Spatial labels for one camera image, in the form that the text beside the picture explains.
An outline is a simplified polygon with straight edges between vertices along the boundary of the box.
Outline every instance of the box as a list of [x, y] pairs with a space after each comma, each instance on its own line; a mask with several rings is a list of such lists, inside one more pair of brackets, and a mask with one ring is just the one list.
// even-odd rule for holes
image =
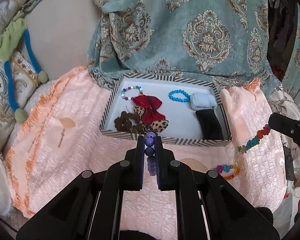
[[[142, 87], [145, 95], [155, 96], [162, 101], [158, 112], [164, 114], [169, 121], [166, 130], [159, 134], [163, 143], [218, 147], [225, 146], [231, 142], [232, 138], [226, 113], [217, 88], [213, 83], [174, 76], [139, 73], [122, 75], [114, 86], [100, 124], [100, 130], [105, 136], [138, 140], [140, 134], [119, 132], [114, 127], [114, 119], [119, 117], [122, 111], [133, 113], [133, 106], [135, 105], [131, 100], [124, 100], [121, 97], [121, 91], [124, 88], [137, 85]], [[184, 90], [189, 95], [194, 92], [214, 95], [218, 104], [215, 114], [220, 122], [224, 140], [202, 139], [201, 127], [195, 115], [195, 111], [191, 108], [190, 102], [174, 102], [169, 98], [169, 92], [177, 89]], [[135, 97], [138, 95], [138, 90], [129, 90], [126, 92], [126, 95], [128, 97]]]

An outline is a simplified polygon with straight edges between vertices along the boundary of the brown scrunchie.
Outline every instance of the brown scrunchie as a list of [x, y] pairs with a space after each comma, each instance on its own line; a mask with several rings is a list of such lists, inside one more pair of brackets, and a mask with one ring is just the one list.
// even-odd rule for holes
[[[137, 125], [132, 125], [130, 119], [134, 120]], [[115, 128], [119, 132], [143, 133], [142, 121], [137, 114], [121, 112], [121, 116], [114, 120]]]

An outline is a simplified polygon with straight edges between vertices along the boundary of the pink blanket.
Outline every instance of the pink blanket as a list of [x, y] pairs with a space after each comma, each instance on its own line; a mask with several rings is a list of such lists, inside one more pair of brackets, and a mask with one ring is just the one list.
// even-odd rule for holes
[[[226, 147], [165, 145], [176, 159], [191, 158], [208, 168], [234, 163], [234, 145], [245, 143], [261, 129], [271, 109], [258, 87], [223, 90], [233, 143]], [[5, 159], [14, 205], [31, 217], [85, 169], [106, 170], [122, 160], [128, 141], [103, 136], [99, 122], [110, 92], [97, 86], [85, 67], [62, 76], [42, 96], [18, 133]], [[254, 206], [274, 211], [286, 181], [280, 135], [271, 131], [260, 145], [238, 157], [241, 173], [229, 182]], [[125, 192], [121, 229], [139, 230], [157, 239], [177, 239], [174, 192], [161, 192], [145, 171], [140, 192]]]

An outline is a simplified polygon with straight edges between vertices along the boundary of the hair bow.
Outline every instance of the hair bow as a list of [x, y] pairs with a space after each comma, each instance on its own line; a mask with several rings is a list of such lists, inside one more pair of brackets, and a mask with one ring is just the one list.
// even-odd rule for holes
[[137, 106], [146, 109], [145, 113], [142, 115], [142, 122], [144, 124], [151, 124], [154, 121], [165, 120], [166, 117], [160, 114], [157, 109], [162, 105], [162, 102], [152, 96], [141, 95], [131, 99]]

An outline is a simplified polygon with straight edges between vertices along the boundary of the plush toy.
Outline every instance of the plush toy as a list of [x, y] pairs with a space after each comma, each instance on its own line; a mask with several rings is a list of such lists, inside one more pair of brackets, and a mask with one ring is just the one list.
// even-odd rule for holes
[[24, 37], [24, 43], [26, 45], [30, 61], [36, 73], [38, 74], [38, 80], [41, 83], [46, 83], [48, 81], [48, 75], [41, 70], [39, 63], [37, 62], [32, 52], [29, 31], [26, 25], [26, 21], [23, 19], [23, 17], [24, 13], [19, 13], [18, 15], [16, 15], [12, 19], [6, 30], [0, 35], [0, 60], [4, 62], [4, 72], [8, 79], [9, 105], [13, 110], [15, 119], [18, 123], [23, 123], [28, 118], [28, 115], [25, 110], [19, 108], [15, 98], [14, 84], [10, 68], [10, 57], [13, 51], [18, 46], [22, 35]]

